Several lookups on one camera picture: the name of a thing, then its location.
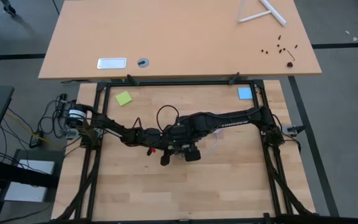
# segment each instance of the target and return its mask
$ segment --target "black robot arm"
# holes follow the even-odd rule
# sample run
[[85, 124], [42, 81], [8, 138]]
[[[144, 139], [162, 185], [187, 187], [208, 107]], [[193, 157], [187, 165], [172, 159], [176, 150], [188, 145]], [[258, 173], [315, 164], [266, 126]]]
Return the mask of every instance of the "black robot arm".
[[[86, 113], [92, 112], [92, 122], [86, 122]], [[94, 108], [86, 105], [75, 105], [70, 110], [67, 125], [76, 128], [79, 133], [89, 139], [89, 142], [98, 142], [98, 133], [95, 129], [103, 129], [120, 138], [127, 146], [148, 147], [148, 155], [153, 149], [164, 151], [161, 165], [169, 164], [172, 154], [183, 153], [186, 161], [201, 159], [200, 152], [195, 143], [201, 138], [211, 134], [216, 129], [228, 128], [242, 124], [256, 125], [261, 134], [266, 136], [269, 144], [281, 145], [283, 137], [275, 124], [271, 111], [262, 106], [233, 113], [213, 114], [199, 112], [186, 116], [179, 116], [175, 123], [167, 125], [163, 130], [156, 128], [143, 129], [142, 127], [125, 128], [100, 114]]]

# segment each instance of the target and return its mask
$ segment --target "gray floor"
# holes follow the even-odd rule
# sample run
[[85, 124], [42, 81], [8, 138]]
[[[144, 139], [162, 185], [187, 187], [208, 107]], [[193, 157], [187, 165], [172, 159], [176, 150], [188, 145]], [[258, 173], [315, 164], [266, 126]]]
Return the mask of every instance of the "gray floor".
[[[62, 8], [63, 0], [56, 0]], [[358, 0], [296, 0], [305, 29], [312, 44], [346, 43], [358, 38]], [[51, 0], [12, 0], [20, 17], [12, 19], [0, 4], [0, 54], [45, 53], [58, 14]], [[296, 78], [305, 102], [318, 147], [326, 168], [334, 198], [343, 217], [358, 217], [358, 49], [316, 50], [323, 70], [320, 77]], [[0, 61], [0, 85], [15, 87], [11, 108], [32, 126], [44, 112], [45, 105], [60, 93], [76, 98], [78, 84], [62, 85], [58, 81], [37, 79], [42, 59]], [[290, 115], [295, 124], [300, 116], [288, 79], [282, 83]], [[18, 135], [28, 141], [21, 128], [7, 119]], [[64, 140], [48, 136], [64, 145]], [[305, 134], [299, 135], [302, 159], [317, 212], [328, 215]], [[7, 136], [8, 154], [20, 148]], [[4, 149], [0, 132], [0, 151]], [[40, 210], [47, 203], [7, 203], [1, 220]], [[16, 223], [47, 221], [51, 209]]]

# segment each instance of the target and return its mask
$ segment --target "wooden table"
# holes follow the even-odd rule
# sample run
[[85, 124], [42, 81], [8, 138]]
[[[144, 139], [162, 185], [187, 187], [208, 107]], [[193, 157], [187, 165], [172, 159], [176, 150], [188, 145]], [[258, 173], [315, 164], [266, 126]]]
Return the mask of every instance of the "wooden table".
[[[290, 124], [280, 82], [264, 83], [272, 112], [283, 124]], [[157, 127], [156, 112], [166, 104], [176, 106], [181, 115], [253, 107], [251, 100], [238, 99], [240, 86], [246, 85], [113, 87], [108, 116], [125, 126], [132, 126], [140, 116], [146, 128]], [[82, 84], [78, 103], [93, 105], [95, 89], [96, 84]], [[128, 91], [133, 101], [120, 107], [115, 95], [123, 91]], [[175, 116], [173, 110], [162, 110], [161, 125], [172, 123]], [[148, 157], [146, 148], [127, 147], [115, 136], [105, 135], [93, 220], [255, 218], [265, 212], [274, 215], [259, 130], [251, 124], [235, 126], [223, 129], [218, 138], [217, 149], [207, 156], [205, 152], [215, 144], [215, 137], [209, 135], [197, 143], [200, 161], [172, 157], [171, 164], [163, 167], [160, 151]], [[296, 144], [286, 142], [280, 149], [289, 188], [307, 209], [314, 211]], [[52, 218], [58, 217], [76, 194], [84, 156], [85, 150], [79, 148], [65, 158]]]
[[[270, 3], [286, 27], [272, 15], [237, 23], [240, 0], [65, 1], [39, 78], [321, 74], [293, 0]], [[247, 0], [242, 16], [263, 11]], [[126, 58], [127, 65], [98, 70], [99, 58]], [[140, 68], [140, 58], [149, 66]]]

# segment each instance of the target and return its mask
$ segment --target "yellow cable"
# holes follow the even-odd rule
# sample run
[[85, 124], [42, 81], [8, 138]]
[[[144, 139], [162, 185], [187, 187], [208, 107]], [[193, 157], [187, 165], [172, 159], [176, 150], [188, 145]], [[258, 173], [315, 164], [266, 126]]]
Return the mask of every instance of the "yellow cable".
[[62, 147], [60, 147], [60, 146], [54, 144], [54, 143], [51, 142], [51, 141], [48, 141], [48, 140], [46, 140], [46, 139], [44, 139], [44, 138], [41, 138], [40, 136], [34, 134], [32, 131], [28, 130], [28, 129], [22, 124], [22, 122], [21, 122], [19, 119], [13, 117], [13, 115], [11, 115], [11, 114], [9, 114], [9, 113], [6, 113], [6, 116], [12, 118], [16, 123], [18, 123], [20, 126], [22, 126], [22, 128], [24, 129], [24, 131], [26, 131], [27, 133], [31, 134], [33, 137], [35, 137], [35, 138], [37, 138], [37, 139], [39, 139], [39, 140], [41, 140], [41, 141], [44, 141], [45, 143], [50, 144], [51, 146], [53, 146], [53, 147], [55, 147], [55, 148], [58, 148], [58, 149], [63, 150]]

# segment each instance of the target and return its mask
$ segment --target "white stick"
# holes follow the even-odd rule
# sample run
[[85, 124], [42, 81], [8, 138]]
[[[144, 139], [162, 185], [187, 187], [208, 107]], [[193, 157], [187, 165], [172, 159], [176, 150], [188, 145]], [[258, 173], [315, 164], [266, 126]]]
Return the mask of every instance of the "white stick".
[[270, 11], [261, 12], [261, 13], [259, 13], [259, 14], [256, 14], [256, 15], [253, 15], [253, 16], [250, 16], [250, 17], [246, 17], [246, 18], [243, 18], [243, 19], [239, 19], [239, 22], [247, 22], [247, 21], [249, 21], [249, 20], [251, 20], [251, 19], [255, 19], [255, 18], [264, 16], [264, 15], [270, 14], [270, 13], [271, 13]]
[[277, 21], [285, 27], [287, 24], [286, 20], [273, 8], [273, 6], [267, 0], [259, 0], [265, 7], [272, 12], [273, 16], [276, 17]]
[[244, 4], [246, 3], [246, 0], [241, 0], [239, 13], [237, 14], [237, 21], [240, 22], [241, 14], [242, 14], [242, 8], [244, 7]]

